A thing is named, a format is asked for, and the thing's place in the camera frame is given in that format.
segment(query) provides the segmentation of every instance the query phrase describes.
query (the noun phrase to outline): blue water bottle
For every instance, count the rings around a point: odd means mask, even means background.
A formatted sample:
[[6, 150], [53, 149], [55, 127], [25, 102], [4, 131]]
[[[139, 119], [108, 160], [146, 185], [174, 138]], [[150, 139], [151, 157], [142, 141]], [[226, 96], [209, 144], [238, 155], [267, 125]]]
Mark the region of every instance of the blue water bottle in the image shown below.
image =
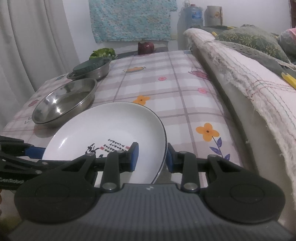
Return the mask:
[[196, 7], [195, 4], [191, 4], [190, 7], [185, 9], [186, 27], [187, 29], [193, 25], [203, 26], [202, 8]]

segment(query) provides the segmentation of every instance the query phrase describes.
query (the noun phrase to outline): cylindrical container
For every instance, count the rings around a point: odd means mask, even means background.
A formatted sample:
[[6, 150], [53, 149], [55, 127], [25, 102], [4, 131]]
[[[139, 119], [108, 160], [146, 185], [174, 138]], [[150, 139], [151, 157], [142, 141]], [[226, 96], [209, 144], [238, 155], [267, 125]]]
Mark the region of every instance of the cylindrical container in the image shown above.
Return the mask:
[[223, 13], [220, 6], [207, 6], [205, 11], [205, 25], [216, 26], [223, 25]]
[[195, 4], [185, 8], [185, 20], [187, 29], [193, 25], [203, 26], [202, 8], [196, 7]]

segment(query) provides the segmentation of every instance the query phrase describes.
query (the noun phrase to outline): curtain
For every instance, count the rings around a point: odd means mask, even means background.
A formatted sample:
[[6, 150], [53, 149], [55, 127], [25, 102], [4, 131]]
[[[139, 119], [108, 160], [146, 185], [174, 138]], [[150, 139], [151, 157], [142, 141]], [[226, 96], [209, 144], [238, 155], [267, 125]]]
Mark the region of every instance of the curtain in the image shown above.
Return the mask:
[[0, 131], [46, 80], [79, 63], [67, 22], [53, 18], [61, 1], [0, 0]]

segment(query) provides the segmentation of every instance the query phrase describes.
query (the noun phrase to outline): white blanket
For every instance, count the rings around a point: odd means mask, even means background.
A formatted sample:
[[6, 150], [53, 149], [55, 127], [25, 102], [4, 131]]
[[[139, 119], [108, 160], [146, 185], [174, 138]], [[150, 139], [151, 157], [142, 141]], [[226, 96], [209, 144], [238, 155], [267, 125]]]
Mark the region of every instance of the white blanket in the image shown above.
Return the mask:
[[184, 35], [207, 52], [214, 65], [266, 121], [285, 159], [296, 203], [296, 90], [257, 61], [226, 47], [204, 30], [191, 28]]

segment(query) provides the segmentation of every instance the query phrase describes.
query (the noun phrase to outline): white logo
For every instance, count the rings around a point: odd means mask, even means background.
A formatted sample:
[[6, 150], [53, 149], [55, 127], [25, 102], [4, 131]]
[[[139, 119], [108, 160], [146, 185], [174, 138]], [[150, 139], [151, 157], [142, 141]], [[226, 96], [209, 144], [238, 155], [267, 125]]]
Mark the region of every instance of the white logo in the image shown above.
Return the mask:
[[154, 189], [154, 187], [150, 186], [146, 188], [148, 191], [151, 191], [152, 189]]
[[3, 179], [3, 178], [1, 178], [0, 177], [0, 182], [4, 182], [4, 183], [19, 183], [19, 184], [22, 184], [22, 183], [24, 183], [24, 180], [17, 180], [17, 179], [15, 179], [15, 180], [13, 180], [13, 179]]

